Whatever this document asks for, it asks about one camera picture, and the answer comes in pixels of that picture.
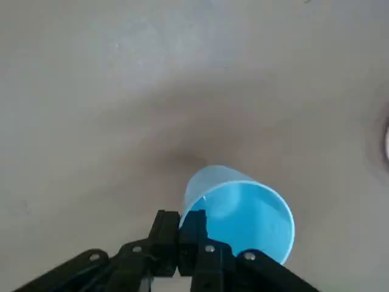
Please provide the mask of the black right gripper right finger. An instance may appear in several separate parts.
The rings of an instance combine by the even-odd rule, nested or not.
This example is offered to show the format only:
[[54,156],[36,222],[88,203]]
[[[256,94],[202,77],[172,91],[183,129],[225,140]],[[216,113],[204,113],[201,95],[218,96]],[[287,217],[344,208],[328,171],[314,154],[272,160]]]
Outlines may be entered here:
[[317,291],[257,249],[237,256],[223,242],[208,238],[206,214],[190,211],[179,230],[179,274],[191,277],[191,291]]

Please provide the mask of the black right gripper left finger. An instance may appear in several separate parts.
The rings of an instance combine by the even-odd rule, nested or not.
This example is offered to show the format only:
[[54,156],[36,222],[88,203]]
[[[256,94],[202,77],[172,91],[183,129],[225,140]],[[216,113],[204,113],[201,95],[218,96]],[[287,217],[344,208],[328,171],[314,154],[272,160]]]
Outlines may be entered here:
[[88,249],[18,291],[151,291],[156,277],[177,267],[178,212],[159,210],[147,238],[124,244],[112,257]]

